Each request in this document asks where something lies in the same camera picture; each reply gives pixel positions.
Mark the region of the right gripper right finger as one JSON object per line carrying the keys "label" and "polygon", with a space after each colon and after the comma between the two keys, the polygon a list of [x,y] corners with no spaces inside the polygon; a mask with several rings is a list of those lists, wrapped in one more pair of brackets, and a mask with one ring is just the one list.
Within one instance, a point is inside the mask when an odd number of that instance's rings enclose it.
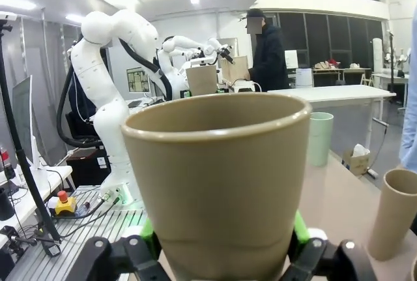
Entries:
{"label": "right gripper right finger", "polygon": [[283,280],[369,280],[370,260],[358,243],[346,239],[338,245],[321,229],[308,228],[299,212],[287,251],[290,264]]}

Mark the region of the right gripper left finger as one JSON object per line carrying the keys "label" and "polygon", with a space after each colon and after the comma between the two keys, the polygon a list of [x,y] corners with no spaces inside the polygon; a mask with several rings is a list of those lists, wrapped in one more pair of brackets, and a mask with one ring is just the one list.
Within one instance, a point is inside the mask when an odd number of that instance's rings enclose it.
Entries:
{"label": "right gripper left finger", "polygon": [[158,262],[162,247],[149,220],[129,227],[129,235],[110,242],[92,237],[83,247],[84,280],[118,280],[122,274],[134,274],[139,280],[170,280]]}

